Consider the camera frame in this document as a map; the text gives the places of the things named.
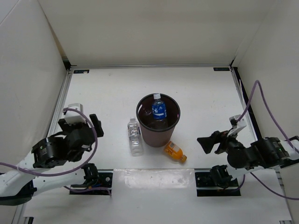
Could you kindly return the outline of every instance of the orange bottle cap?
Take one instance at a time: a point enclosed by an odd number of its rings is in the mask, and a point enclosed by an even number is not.
[[[181,162],[185,162],[187,159],[187,156],[183,155],[182,158],[181,158]]]

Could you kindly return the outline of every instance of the bottle cap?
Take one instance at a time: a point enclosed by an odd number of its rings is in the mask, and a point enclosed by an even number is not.
[[[187,156],[183,155],[182,158],[181,158],[181,162],[185,162],[187,159]]]
[[[154,93],[154,99],[160,99],[161,95],[160,93]]]

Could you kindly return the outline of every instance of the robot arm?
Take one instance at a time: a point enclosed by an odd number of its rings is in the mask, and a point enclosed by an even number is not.
[[[72,104],[68,108],[83,112],[81,104]],[[91,114],[90,119],[97,137],[102,137],[104,132],[101,122],[95,114]],[[85,151],[91,151],[91,145],[95,142],[94,134],[83,117],[76,112],[67,111],[58,124],[62,132],[34,145],[32,151],[17,165],[18,168],[41,174],[55,166],[63,166],[67,161],[77,162]],[[94,164],[86,164],[76,172],[53,177],[37,177],[17,169],[10,170],[0,175],[0,205],[22,204],[32,196],[65,185],[86,188],[97,180],[98,171]]]
[[[211,153],[214,144],[219,143],[216,154],[227,153],[228,165],[217,165],[211,168],[210,178],[216,186],[226,188],[231,180],[238,176],[266,168],[287,167],[297,163],[299,154],[287,141],[278,138],[263,138],[245,147],[236,137],[246,126],[244,119],[236,120],[240,116],[230,118],[232,129],[214,132],[210,137],[197,138],[206,154]],[[299,137],[290,139],[299,148]]]

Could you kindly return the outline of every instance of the white table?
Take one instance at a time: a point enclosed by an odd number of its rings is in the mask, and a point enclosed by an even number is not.
[[[127,123],[135,115],[139,100],[154,92],[171,96],[180,106],[181,119],[171,140],[187,155],[185,164],[173,162],[161,148],[146,144],[143,156],[130,154]],[[105,135],[99,138],[99,148],[91,162],[98,169],[115,169],[113,197],[68,195],[65,189],[45,192],[27,204],[25,216],[35,217],[34,224],[264,224],[291,219],[285,200],[268,192],[250,175],[240,197],[196,197],[194,168],[227,164],[225,154],[206,155],[196,139],[216,130],[230,129],[228,118],[243,111],[230,71],[90,69],[88,74],[72,76],[65,105],[76,102],[84,105],[86,115],[95,113],[102,121]],[[246,127],[238,140],[248,146],[255,139]],[[69,163],[64,170],[77,165]],[[273,190],[282,193],[274,171],[256,174]]]

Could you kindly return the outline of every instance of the white wall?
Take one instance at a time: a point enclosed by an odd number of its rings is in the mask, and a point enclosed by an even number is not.
[[[249,94],[256,79],[275,118],[289,137],[299,135],[299,1],[278,0],[239,65]],[[263,136],[283,136],[270,119],[259,91],[252,107]],[[288,196],[299,197],[299,165],[281,171]],[[296,223],[299,202],[289,201]]]
[[[66,71],[37,0],[0,2],[0,161],[16,164],[45,137]],[[0,223],[14,211],[0,206]]]
[[[275,0],[39,0],[73,65],[221,63]]]

